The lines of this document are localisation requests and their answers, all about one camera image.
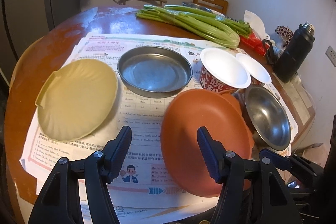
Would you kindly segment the steel bowl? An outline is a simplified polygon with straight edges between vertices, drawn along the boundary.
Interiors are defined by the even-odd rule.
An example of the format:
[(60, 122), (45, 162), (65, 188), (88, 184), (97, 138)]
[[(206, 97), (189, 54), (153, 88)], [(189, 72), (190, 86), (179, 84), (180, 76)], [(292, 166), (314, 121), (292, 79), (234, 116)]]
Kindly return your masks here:
[(247, 125), (254, 128), (252, 137), (258, 146), (283, 151), (290, 144), (288, 116), (279, 100), (266, 88), (251, 85), (245, 90), (243, 117)]

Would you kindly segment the orange plastic plate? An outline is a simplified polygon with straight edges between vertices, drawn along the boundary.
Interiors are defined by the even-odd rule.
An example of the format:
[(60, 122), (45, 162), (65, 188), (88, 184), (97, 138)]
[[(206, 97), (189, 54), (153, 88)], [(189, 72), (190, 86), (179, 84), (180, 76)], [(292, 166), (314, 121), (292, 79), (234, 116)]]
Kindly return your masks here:
[(169, 175), (186, 192), (216, 197), (221, 192), (221, 156), (215, 146), (251, 159), (254, 141), (234, 98), (204, 89), (178, 94), (161, 125), (161, 150)]

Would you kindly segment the yellow shell-shaped plate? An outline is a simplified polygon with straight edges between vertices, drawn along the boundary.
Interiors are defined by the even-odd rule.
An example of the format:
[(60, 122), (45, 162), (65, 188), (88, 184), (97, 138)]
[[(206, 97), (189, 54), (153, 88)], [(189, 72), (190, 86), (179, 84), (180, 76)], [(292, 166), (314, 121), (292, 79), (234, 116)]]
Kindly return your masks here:
[(115, 71), (95, 59), (74, 61), (51, 73), (35, 104), (42, 132), (51, 140), (79, 140), (97, 129), (118, 91)]

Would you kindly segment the red paper noodle bowl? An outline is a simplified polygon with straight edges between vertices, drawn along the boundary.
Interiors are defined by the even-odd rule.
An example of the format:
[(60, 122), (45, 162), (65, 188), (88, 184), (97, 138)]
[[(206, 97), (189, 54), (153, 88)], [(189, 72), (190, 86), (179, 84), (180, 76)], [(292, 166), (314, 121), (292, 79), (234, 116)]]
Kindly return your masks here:
[(250, 74), (231, 53), (219, 48), (206, 48), (201, 51), (200, 59), (199, 80), (203, 89), (232, 94), (250, 86)]

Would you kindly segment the steel round pan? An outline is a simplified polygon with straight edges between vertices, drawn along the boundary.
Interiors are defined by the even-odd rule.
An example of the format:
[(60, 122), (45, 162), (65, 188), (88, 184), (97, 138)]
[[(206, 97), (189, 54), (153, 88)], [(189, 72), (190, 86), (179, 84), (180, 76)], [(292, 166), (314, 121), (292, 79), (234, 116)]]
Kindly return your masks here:
[(120, 57), (117, 71), (130, 91), (149, 98), (174, 96), (193, 76), (191, 64), (180, 53), (155, 46), (127, 51)]

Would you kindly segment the printed newspaper sheet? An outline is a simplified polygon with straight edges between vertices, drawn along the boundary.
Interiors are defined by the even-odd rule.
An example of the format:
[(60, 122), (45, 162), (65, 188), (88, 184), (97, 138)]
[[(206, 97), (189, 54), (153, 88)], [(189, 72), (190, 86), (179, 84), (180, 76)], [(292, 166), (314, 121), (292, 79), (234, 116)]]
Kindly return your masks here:
[[(67, 157), (82, 159), (101, 150), (116, 137), (122, 126), (132, 130), (132, 142), (125, 162), (135, 165), (140, 174), (137, 182), (117, 178), (108, 185), (113, 203), (122, 223), (143, 221), (159, 223), (175, 221), (203, 213), (217, 203), (215, 197), (198, 197), (177, 186), (169, 175), (162, 157), (160, 131), (163, 115), (172, 97), (149, 98), (131, 92), (121, 81), (117, 62), (128, 50), (137, 47), (163, 47), (181, 54), (191, 64), (193, 76), (188, 89), (200, 88), (201, 51), (213, 47), (212, 42), (169, 36), (94, 34), (89, 33), (74, 46), (63, 66), (52, 72), (42, 86), (35, 104), (20, 163), (37, 179), (37, 190), (50, 174), (57, 160)], [(66, 107), (56, 110), (46, 100), (66, 80), (82, 88), (95, 80), (112, 79), (114, 87), (108, 93), (114, 101), (110, 112), (100, 115), (97, 124), (85, 115), (71, 120)]]

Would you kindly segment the black thermos bottle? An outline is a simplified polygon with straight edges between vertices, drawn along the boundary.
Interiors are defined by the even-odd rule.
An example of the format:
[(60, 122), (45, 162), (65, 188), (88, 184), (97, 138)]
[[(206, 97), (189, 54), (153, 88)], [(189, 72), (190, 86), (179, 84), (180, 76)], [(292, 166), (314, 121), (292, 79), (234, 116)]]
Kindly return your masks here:
[(273, 72), (283, 83), (289, 82), (295, 76), (315, 41), (314, 26), (309, 22), (300, 24), (293, 32), (291, 41), (288, 44), (284, 42), (280, 53), (276, 53), (277, 48), (269, 40), (262, 41), (265, 47), (269, 47), (266, 51), (266, 62), (272, 66)]

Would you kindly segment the light wooden chair back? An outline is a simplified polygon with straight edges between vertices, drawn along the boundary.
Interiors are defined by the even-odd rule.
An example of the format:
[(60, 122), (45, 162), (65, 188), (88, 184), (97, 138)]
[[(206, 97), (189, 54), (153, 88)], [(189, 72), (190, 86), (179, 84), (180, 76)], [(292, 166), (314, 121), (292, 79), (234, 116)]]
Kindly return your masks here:
[(17, 76), (17, 72), (19, 70), (19, 68), (22, 66), (23, 61), (25, 60), (26, 56), (28, 55), (28, 53), (33, 49), (33, 47), (35, 46), (36, 43), (38, 43), (39, 41), (42, 40), (43, 37), (39, 38), (38, 40), (36, 40), (35, 42), (33, 42), (21, 55), (21, 57), (19, 58), (19, 60), (17, 61), (15, 68), (13, 70), (12, 76), (11, 76), (11, 80), (10, 80), (10, 86), (9, 86), (9, 90), (11, 90), (15, 78)]

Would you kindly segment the red packet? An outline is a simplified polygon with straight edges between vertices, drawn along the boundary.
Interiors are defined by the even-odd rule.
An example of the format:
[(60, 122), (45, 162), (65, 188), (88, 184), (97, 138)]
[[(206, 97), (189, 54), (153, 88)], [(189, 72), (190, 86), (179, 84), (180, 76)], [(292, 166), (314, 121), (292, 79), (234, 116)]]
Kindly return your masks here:
[(252, 49), (254, 53), (260, 56), (265, 56), (268, 46), (264, 46), (263, 42), (252, 31), (249, 35), (239, 35), (240, 44)]

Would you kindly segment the leopard print cloth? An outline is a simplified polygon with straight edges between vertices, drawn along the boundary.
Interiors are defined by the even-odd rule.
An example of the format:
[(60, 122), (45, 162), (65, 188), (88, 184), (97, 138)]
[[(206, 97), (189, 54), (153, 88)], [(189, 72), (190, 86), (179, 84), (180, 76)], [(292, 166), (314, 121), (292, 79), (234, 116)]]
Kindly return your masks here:
[(294, 35), (294, 32), (289, 27), (286, 26), (277, 26), (275, 32), (286, 44), (288, 44), (291, 41)]

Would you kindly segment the celery bunch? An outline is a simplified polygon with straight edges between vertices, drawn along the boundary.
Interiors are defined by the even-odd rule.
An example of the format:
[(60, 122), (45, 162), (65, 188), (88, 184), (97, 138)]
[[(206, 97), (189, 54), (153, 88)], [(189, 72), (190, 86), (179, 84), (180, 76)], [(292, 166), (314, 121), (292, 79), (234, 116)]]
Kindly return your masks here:
[(249, 23), (242, 20), (237, 21), (181, 5), (144, 5), (136, 12), (136, 16), (184, 28), (201, 38), (233, 50), (239, 46), (241, 38), (248, 38), (252, 34)]

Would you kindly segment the white tissue paper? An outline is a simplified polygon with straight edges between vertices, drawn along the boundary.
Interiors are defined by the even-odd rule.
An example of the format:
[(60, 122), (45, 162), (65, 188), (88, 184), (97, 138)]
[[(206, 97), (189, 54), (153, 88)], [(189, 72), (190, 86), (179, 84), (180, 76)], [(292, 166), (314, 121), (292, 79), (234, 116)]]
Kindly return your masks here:
[(264, 26), (264, 22), (261, 18), (255, 13), (245, 10), (244, 12), (244, 21), (249, 23), (250, 27), (254, 31), (255, 34), (258, 35), (260, 40), (269, 40), (270, 36), (266, 33), (266, 29)]

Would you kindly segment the steel dish behind celery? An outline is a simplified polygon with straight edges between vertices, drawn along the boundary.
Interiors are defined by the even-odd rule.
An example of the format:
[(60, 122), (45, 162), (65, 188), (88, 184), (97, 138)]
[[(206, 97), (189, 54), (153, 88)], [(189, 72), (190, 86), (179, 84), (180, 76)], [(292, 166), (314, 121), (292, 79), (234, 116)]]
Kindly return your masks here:
[(199, 9), (199, 10), (202, 10), (202, 11), (206, 11), (206, 12), (211, 12), (211, 13), (216, 14), (216, 15), (225, 16), (221, 12), (215, 11), (213, 9), (206, 8), (204, 6), (195, 4), (193, 2), (182, 2), (182, 5), (186, 6), (186, 7), (191, 7), (191, 8)]

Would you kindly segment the wooden chair slatted back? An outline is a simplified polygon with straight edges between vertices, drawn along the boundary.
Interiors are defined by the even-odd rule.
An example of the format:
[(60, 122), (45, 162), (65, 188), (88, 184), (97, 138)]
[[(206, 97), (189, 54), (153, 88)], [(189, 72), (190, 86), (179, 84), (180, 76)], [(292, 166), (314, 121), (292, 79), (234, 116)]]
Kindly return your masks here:
[(228, 1), (225, 0), (193, 0), (193, 3), (215, 10), (224, 15), (226, 15), (228, 9)]

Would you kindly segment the white wall socket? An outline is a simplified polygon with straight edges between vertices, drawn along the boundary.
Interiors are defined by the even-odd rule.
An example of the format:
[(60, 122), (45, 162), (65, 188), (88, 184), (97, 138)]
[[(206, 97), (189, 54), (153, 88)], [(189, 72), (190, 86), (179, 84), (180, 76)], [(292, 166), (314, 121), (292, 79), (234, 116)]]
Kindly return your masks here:
[(336, 52), (331, 46), (328, 46), (325, 55), (330, 60), (330, 62), (336, 67)]

